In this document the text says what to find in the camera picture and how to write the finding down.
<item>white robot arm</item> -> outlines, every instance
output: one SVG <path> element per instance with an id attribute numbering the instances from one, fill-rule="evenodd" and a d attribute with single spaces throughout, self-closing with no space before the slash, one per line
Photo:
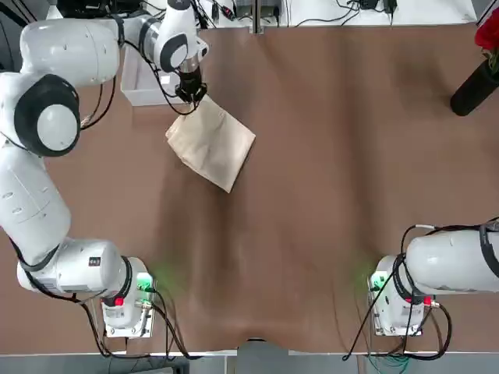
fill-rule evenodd
<path id="1" fill-rule="evenodd" d="M 21 35 L 21 72 L 0 74 L 0 225 L 16 250 L 24 288 L 97 292 L 108 336 L 140 337 L 150 323 L 149 310 L 137 303 L 152 287 L 146 267 L 121 257 L 111 242 L 66 237 L 71 215 L 42 158 L 65 155 L 76 145 L 75 87 L 112 79 L 124 40 L 164 71 L 178 71 L 177 93 L 185 102 L 206 93 L 199 62 L 208 48 L 196 35 L 189 0 L 168 0 L 162 23 L 144 14 L 30 24 Z"/>
<path id="2" fill-rule="evenodd" d="M 499 292 L 498 228 L 491 221 L 414 238 L 405 265 L 402 254 L 385 256 L 368 282 L 371 300 L 384 286 L 373 307 L 376 334 L 405 336 L 408 323 L 409 333 L 419 334 L 428 296 Z"/>

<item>tabletop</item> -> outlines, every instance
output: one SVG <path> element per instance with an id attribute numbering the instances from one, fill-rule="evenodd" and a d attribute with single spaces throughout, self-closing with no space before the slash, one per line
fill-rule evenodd
<path id="1" fill-rule="evenodd" d="M 132 108 L 117 93 L 72 153 L 48 160 L 72 211 L 69 234 L 140 257 L 174 300 L 190 351 L 261 337 L 345 352 L 366 311 L 366 276 L 398 251 L 407 226 L 479 223 L 499 211 L 499 97 L 467 118 L 448 107 L 482 61 L 474 31 L 207 32 L 209 94 L 257 136 L 232 193 L 169 148 L 168 107 Z M 83 113 L 97 92 L 81 91 Z M 0 244 L 0 353 L 96 352 L 83 311 L 22 289 L 4 235 Z M 499 351 L 487 339 L 499 333 L 499 296 L 439 300 L 454 320 L 451 351 Z M 129 348 L 164 352 L 164 338 L 156 319 L 154 337 Z M 376 339 L 370 349 L 393 343 Z M 434 328 L 408 347 L 435 351 Z"/>

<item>cable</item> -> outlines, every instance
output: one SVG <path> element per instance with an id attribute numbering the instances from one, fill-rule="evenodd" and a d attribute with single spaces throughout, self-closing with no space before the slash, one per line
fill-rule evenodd
<path id="1" fill-rule="evenodd" d="M 351 16 L 350 18 L 346 19 L 346 20 L 345 20 L 345 21 L 341 24 L 341 26 L 346 25 L 346 23 L 347 23 L 349 20 L 356 18 L 356 17 L 359 15 L 359 13 L 360 13 L 360 9 L 357 9 L 357 13 L 356 13 L 356 14 L 354 14 L 353 16 Z"/>
<path id="2" fill-rule="evenodd" d="M 26 27 L 27 22 L 23 18 L 19 17 L 16 12 L 12 11 L 7 5 L 0 2 L 0 12 L 5 14 L 13 22 L 17 23 L 19 27 Z"/>
<path id="3" fill-rule="evenodd" d="M 172 323 L 170 322 L 170 320 L 168 318 L 166 318 L 165 313 L 161 310 L 161 308 L 159 308 L 154 303 L 152 304 L 152 307 L 153 307 L 153 310 L 156 311 L 161 316 L 161 318 L 165 321 L 167 328 L 170 329 L 170 332 L 172 333 L 173 339 L 175 341 L 175 344 L 177 345 L 177 348 L 180 350 L 180 353 L 182 353 L 182 355 L 185 358 L 187 358 L 188 360 L 197 360 L 197 359 L 201 358 L 201 356 L 191 356 L 189 354 L 189 352 L 186 350 L 183 343 L 179 340 L 179 337 L 175 333 L 175 329 L 173 328 Z"/>
<path id="4" fill-rule="evenodd" d="M 420 355 L 412 355 L 405 353 L 404 354 L 405 357 L 413 358 L 419 361 L 434 361 L 442 357 L 445 354 L 445 352 L 447 352 L 452 339 L 452 318 L 448 310 L 442 304 L 439 304 L 438 308 L 445 314 L 445 318 L 447 320 L 447 336 L 445 337 L 445 342 L 442 349 L 440 349 L 435 355 L 431 356 L 420 356 Z"/>
<path id="5" fill-rule="evenodd" d="M 204 19 L 207 19 L 210 23 L 211 23 L 211 26 L 213 26 L 214 29 L 216 29 L 217 27 L 215 26 L 214 22 L 211 20 L 211 18 L 208 16 L 208 14 L 206 13 L 206 11 L 204 10 L 204 7 L 201 5 L 201 1 L 200 0 L 191 0 L 191 4 L 196 4 L 199 6 L 199 8 L 201 9 L 201 12 L 203 12 L 203 14 L 201 15 Z"/>
<path id="6" fill-rule="evenodd" d="M 27 23 L 30 23 L 30 19 L 24 14 L 23 10 L 17 5 L 15 0 L 12 0 L 12 4 L 16 7 L 17 11 L 21 14 L 21 16 L 26 20 Z"/>
<path id="7" fill-rule="evenodd" d="M 348 14 L 350 14 L 350 12 L 351 12 L 352 10 L 357 10 L 357 9 L 354 9 L 353 7 L 351 7 L 351 8 L 349 8 L 348 12 L 347 12 L 345 15 L 343 15 L 343 16 L 341 16 L 341 17 L 338 17 L 338 18 L 333 18 L 333 19 L 320 19 L 320 18 L 309 18 L 309 19 L 305 19 L 305 20 L 303 20 L 302 22 L 298 23 L 295 27 L 300 27 L 300 26 L 302 26 L 304 23 L 306 23 L 306 22 L 310 22 L 310 21 L 315 21 L 315 22 L 325 22 L 325 23 L 330 23 L 330 22 L 339 21 L 339 20 L 341 20 L 341 19 L 344 19 L 344 18 L 345 18 Z"/>
<path id="8" fill-rule="evenodd" d="M 355 348 L 355 346 L 357 345 L 357 340 L 359 339 L 359 336 L 360 334 L 362 333 L 362 329 L 364 328 L 364 325 L 366 324 L 366 321 L 367 319 L 369 318 L 370 316 L 370 313 L 371 311 L 373 310 L 374 308 L 374 305 L 376 304 L 377 302 L 377 299 L 380 298 L 381 294 L 383 293 L 383 290 L 387 287 L 388 285 L 388 282 L 392 279 L 393 277 L 393 274 L 395 273 L 395 271 L 400 267 L 400 263 L 398 264 L 397 267 L 395 267 L 392 272 L 390 273 L 390 275 L 388 276 L 387 280 L 384 282 L 383 286 L 381 286 L 380 290 L 378 291 L 377 295 L 376 295 L 376 298 L 374 298 L 373 302 L 371 302 L 371 305 L 369 305 L 369 308 L 367 309 L 367 312 L 366 312 L 366 315 L 364 316 L 364 319 L 362 321 L 362 323 L 360 323 L 360 328 L 359 328 L 359 331 L 357 331 L 357 335 L 355 337 L 355 339 L 353 340 L 353 343 L 352 343 L 352 346 L 350 347 L 350 350 L 349 350 L 349 353 L 347 353 L 346 355 L 344 355 L 342 357 L 342 361 L 347 361 L 350 356 L 352 356 L 353 354 L 353 350 Z"/>
<path id="9" fill-rule="evenodd" d="M 159 78 L 157 70 L 153 67 L 153 63 L 150 62 L 147 59 L 147 57 L 145 55 L 143 55 L 143 53 L 140 52 L 140 49 L 134 43 L 131 43 L 130 41 L 125 41 L 125 44 L 128 44 L 130 47 L 132 47 L 133 49 L 135 49 L 139 53 L 139 55 L 143 58 L 143 60 L 149 65 L 149 68 L 150 68 L 151 72 L 154 74 L 154 78 L 156 79 L 157 85 L 159 86 L 161 92 L 163 93 L 163 96 L 165 97 L 166 102 L 168 103 L 168 105 L 170 106 L 170 108 L 176 114 L 178 114 L 178 115 L 190 115 L 190 114 L 192 114 L 193 112 L 196 111 L 196 109 L 199 107 L 199 102 L 196 102 L 196 101 L 193 102 L 193 109 L 190 110 L 190 111 L 187 111 L 185 113 L 181 112 L 177 108 L 175 108 L 173 106 L 173 104 L 171 103 L 171 101 L 169 100 L 169 97 L 173 98 L 173 97 L 176 97 L 176 96 L 172 96 L 168 92 L 165 91 L 165 89 L 163 88 L 163 85 L 161 84 L 161 80 Z"/>
<path id="10" fill-rule="evenodd" d="M 253 17 L 252 17 L 252 16 L 242 16 L 241 18 L 238 18 L 237 20 L 238 20 L 238 21 L 241 21 L 241 20 L 243 20 L 243 19 L 251 19 L 251 20 L 253 20 Z M 265 18 L 265 17 L 262 17 L 262 19 L 263 19 L 264 21 L 266 21 L 267 23 L 272 23 L 272 21 L 270 21 L 269 19 L 267 19 L 267 18 Z"/>
<path id="11" fill-rule="evenodd" d="M 27 10 L 27 11 L 28 11 L 28 13 L 30 14 L 30 16 L 32 16 L 32 17 L 33 17 L 33 19 L 35 20 L 35 22 L 36 22 L 36 21 L 38 21 L 37 17 L 35 17 L 35 16 L 34 16 L 34 14 L 30 11 L 30 9 L 26 6 L 26 4 L 24 3 L 24 0 L 18 0 L 18 1 L 19 1 L 19 2 L 21 3 L 21 5 L 25 8 L 25 10 Z"/>
<path id="12" fill-rule="evenodd" d="M 109 111 L 109 108 L 111 107 L 112 101 L 115 98 L 115 91 L 116 91 L 116 76 L 112 79 L 112 91 L 111 91 L 111 96 L 109 97 L 108 105 L 106 105 L 106 108 L 104 111 L 99 115 L 96 119 L 94 119 L 91 123 L 88 125 L 82 126 L 81 130 L 86 130 L 89 129 L 90 127 L 96 125 Z"/>
<path id="13" fill-rule="evenodd" d="M 380 290 L 378 291 L 377 295 L 376 295 L 376 298 L 374 298 L 374 300 L 371 302 L 369 308 L 367 309 L 367 312 L 366 312 L 366 315 L 364 316 L 364 319 L 363 321 L 361 322 L 360 324 L 360 328 L 359 330 L 357 331 L 357 334 L 356 334 L 356 337 L 355 339 L 353 340 L 353 343 L 352 343 L 352 346 L 350 347 L 350 350 L 349 352 L 344 355 L 342 357 L 342 360 L 343 361 L 347 361 L 350 356 L 352 356 L 352 353 L 353 353 L 353 350 L 357 344 L 357 340 L 359 339 L 359 336 L 360 334 L 362 333 L 362 330 L 364 328 L 364 325 L 366 324 L 366 321 L 367 319 L 369 318 L 370 316 L 370 313 L 371 311 L 373 310 L 374 306 L 376 305 L 376 302 L 378 300 L 378 298 L 381 296 L 381 294 L 383 293 L 383 290 L 386 288 L 386 286 L 388 285 L 388 283 L 390 282 L 390 280 L 393 278 L 393 276 L 395 275 L 395 272 L 398 271 L 398 269 L 400 268 L 400 266 L 404 263 L 405 264 L 405 253 L 404 253 L 404 244 L 405 244 L 405 239 L 407 238 L 407 234 L 415 229 L 415 228 L 426 228 L 426 229 L 430 229 L 430 230 L 434 230 L 435 227 L 432 226 L 432 225 L 428 225 L 428 224 L 413 224 L 411 226 L 409 226 L 408 228 L 405 229 L 404 231 L 404 234 L 402 235 L 402 239 L 400 241 L 400 254 L 397 256 L 397 259 L 398 261 L 396 261 L 394 263 L 394 266 L 393 266 L 393 270 L 391 271 L 390 275 L 388 276 L 387 280 L 384 282 L 383 286 L 380 288 Z M 409 276 L 409 271 L 407 270 L 407 267 L 405 268 L 405 271 L 407 273 L 407 278 L 409 279 L 410 276 Z"/>
<path id="14" fill-rule="evenodd" d="M 5 37 L 5 42 L 7 43 L 7 48 L 9 49 L 10 69 L 14 71 L 14 56 L 12 55 L 12 48 L 10 47 L 9 38 L 7 37 L 7 33 L 5 32 L 5 27 L 3 26 L 3 22 L 1 19 L 0 19 L 0 27 L 2 28 L 3 36 Z"/>
<path id="15" fill-rule="evenodd" d="M 95 105 L 95 109 L 92 112 L 92 114 L 88 115 L 87 117 L 85 117 L 84 120 L 82 120 L 80 127 L 87 126 L 87 123 L 90 123 L 90 121 L 92 121 L 92 119 L 94 119 L 94 116 L 97 114 L 97 111 L 99 110 L 99 107 L 101 106 L 102 92 L 103 91 L 104 91 L 104 85 L 101 84 L 100 89 L 99 89 L 99 98 L 97 99 L 97 105 Z"/>
<path id="16" fill-rule="evenodd" d="M 402 347 L 402 354 L 405 353 L 405 349 L 407 347 L 407 337 L 409 336 L 409 326 L 411 325 L 411 317 L 412 317 L 412 307 L 414 306 L 414 288 L 412 289 L 411 292 L 411 306 L 409 307 L 409 318 L 407 320 L 407 326 L 405 327 L 405 336 L 403 337 L 402 341 L 404 342 L 403 347 Z"/>
<path id="17" fill-rule="evenodd" d="M 166 11 L 166 9 L 163 8 L 158 8 L 156 5 L 152 5 L 150 2 L 145 2 L 144 0 L 141 1 L 143 4 L 149 5 L 151 8 L 154 8 L 156 10 L 161 10 L 162 12 Z"/>

